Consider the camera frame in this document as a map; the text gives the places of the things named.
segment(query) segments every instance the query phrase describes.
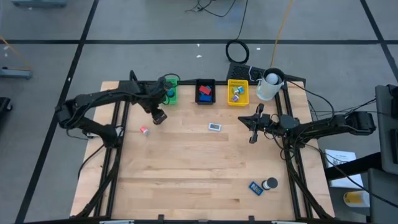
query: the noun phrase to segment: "wooden tabletop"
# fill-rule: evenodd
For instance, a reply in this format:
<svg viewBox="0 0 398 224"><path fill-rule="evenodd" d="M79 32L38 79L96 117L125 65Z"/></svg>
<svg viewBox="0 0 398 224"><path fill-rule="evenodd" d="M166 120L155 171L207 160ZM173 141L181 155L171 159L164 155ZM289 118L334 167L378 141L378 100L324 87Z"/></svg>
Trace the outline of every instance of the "wooden tabletop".
<svg viewBox="0 0 398 224"><path fill-rule="evenodd" d="M117 87L118 82L104 82L101 90ZM112 218L157 219L164 214L168 220L248 220L249 215L256 220L294 220L280 149L260 132L257 143L249 144L251 132L238 121L238 116L253 115L259 103L264 103L264 113L277 113L275 100L261 101L256 87L250 86L250 104L231 107L226 102L226 89L226 85L216 86L215 104L197 105L195 86L178 86L178 103L161 106L168 118L158 126L139 105L130 107ZM311 121L305 92L289 85L289 95L294 116L301 123ZM98 107L94 120L109 124L113 107ZM221 124L221 132L209 131L210 122ZM140 132L141 126L149 128L148 136ZM309 144L318 147L316 140ZM85 158L100 145L99 138L89 140ZM98 189L104 152L82 170L71 215L80 212ZM319 152L310 147L301 152L308 189L334 216ZM278 180L276 189L261 196L249 189L252 181L260 184L270 177ZM297 192L304 217L299 188ZM105 208L106 203L101 214L105 214Z"/></svg>

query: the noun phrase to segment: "blue block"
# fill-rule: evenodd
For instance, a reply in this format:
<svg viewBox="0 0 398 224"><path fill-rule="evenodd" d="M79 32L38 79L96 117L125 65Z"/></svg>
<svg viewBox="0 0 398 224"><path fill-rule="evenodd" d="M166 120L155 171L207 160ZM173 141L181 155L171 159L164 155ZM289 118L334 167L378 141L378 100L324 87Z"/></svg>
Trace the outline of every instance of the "blue block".
<svg viewBox="0 0 398 224"><path fill-rule="evenodd" d="M211 96L210 95L200 95L199 101L201 101L201 102L211 102Z"/></svg>
<svg viewBox="0 0 398 224"><path fill-rule="evenodd" d="M249 185L249 188L256 193L256 195L260 196L262 194L262 192L264 191L260 186L258 186L254 181L251 182L251 184Z"/></svg>

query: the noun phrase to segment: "white cup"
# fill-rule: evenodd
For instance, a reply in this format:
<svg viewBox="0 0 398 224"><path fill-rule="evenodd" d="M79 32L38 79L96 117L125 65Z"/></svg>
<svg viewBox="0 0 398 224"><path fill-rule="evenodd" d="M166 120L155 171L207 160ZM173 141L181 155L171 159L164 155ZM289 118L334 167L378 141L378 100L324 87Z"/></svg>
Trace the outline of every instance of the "white cup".
<svg viewBox="0 0 398 224"><path fill-rule="evenodd" d="M266 77L270 73L275 73L278 76L276 84L270 84L266 81ZM257 96L260 100L268 101L273 99L276 93L280 90L285 81L285 74L278 68L268 68L262 74L259 83L257 84Z"/></svg>

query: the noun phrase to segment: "yellow container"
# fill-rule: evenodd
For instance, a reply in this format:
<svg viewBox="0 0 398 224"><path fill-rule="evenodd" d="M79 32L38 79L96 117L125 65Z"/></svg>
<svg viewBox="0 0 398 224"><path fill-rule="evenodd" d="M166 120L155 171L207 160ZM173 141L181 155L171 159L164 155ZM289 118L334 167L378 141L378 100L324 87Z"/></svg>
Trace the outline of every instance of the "yellow container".
<svg viewBox="0 0 398 224"><path fill-rule="evenodd" d="M243 86L243 94L239 94L237 102L232 101L234 96L233 87ZM247 80L228 80L228 105L230 106L246 106L249 104L249 82Z"/></svg>

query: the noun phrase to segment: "small red object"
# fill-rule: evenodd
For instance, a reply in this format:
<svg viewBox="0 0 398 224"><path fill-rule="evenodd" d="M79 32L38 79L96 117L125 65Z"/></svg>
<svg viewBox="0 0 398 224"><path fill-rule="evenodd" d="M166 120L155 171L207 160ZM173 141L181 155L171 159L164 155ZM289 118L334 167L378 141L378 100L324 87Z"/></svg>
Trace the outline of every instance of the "small red object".
<svg viewBox="0 0 398 224"><path fill-rule="evenodd" d="M145 126L142 126L139 130L145 135L149 134L149 130Z"/></svg>
<svg viewBox="0 0 398 224"><path fill-rule="evenodd" d="M205 86L200 86L199 91L204 93L204 94L206 94L206 95L210 95L210 93L211 93L211 90L209 90Z"/></svg>

